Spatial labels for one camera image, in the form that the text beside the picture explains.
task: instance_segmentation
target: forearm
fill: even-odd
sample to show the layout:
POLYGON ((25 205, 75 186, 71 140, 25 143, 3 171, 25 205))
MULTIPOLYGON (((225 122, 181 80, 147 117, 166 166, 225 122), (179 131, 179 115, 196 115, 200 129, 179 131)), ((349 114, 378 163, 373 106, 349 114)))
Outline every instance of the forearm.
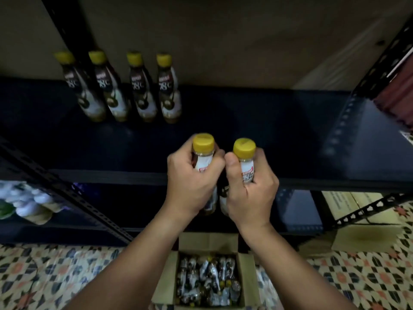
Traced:
POLYGON ((258 256, 286 309, 355 309, 330 286, 269 224, 262 229, 240 231, 258 256))
POLYGON ((66 310, 147 309, 170 250, 186 223, 163 207, 66 310))

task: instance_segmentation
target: green object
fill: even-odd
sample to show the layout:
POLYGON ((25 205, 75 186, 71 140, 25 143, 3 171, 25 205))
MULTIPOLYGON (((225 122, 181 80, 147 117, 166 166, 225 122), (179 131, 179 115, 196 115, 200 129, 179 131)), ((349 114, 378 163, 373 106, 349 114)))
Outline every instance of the green object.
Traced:
POLYGON ((16 212, 16 208, 12 204, 0 200, 0 220, 7 219, 16 212))

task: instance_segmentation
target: geometric floor pattern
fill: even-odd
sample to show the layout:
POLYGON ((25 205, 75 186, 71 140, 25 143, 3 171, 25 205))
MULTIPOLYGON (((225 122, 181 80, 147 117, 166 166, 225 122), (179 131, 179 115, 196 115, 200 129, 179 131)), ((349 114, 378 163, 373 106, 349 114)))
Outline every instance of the geometric floor pattern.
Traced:
MULTIPOLYGON (((331 285, 360 310, 413 309, 413 207, 395 211, 404 221, 390 253, 334 252, 309 259, 331 285)), ((63 245, 0 245, 0 309, 58 310, 119 255, 122 248, 63 245)), ((265 271, 257 266, 263 308, 282 305, 265 271)), ((152 305, 170 310, 173 306, 152 305)))

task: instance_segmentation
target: person's left hand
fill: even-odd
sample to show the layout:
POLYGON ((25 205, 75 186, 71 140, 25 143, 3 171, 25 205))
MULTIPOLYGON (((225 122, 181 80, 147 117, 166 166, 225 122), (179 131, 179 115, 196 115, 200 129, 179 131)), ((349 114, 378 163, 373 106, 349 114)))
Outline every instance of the person's left hand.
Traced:
POLYGON ((225 152, 215 145, 214 157, 206 171, 195 170, 191 163, 193 137, 168 156, 168 189, 163 207, 182 219, 183 224, 189 224, 207 203, 225 167, 225 152))

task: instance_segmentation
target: hand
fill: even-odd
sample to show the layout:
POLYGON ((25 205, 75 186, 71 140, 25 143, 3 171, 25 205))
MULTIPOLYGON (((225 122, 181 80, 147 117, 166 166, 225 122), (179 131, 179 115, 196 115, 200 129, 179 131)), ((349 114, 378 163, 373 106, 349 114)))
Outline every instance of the hand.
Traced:
POLYGON ((214 191, 218 177, 225 167, 224 150, 216 145, 212 162, 200 173, 192 166, 192 139, 168 156, 168 189, 164 207, 189 222, 207 203, 214 191))
POLYGON ((270 224, 271 206, 279 186, 278 178, 272 172, 265 158, 264 150, 257 148, 254 158, 254 179, 244 184, 241 165, 237 156, 225 155, 229 182, 227 208, 230 218, 242 234, 270 224))

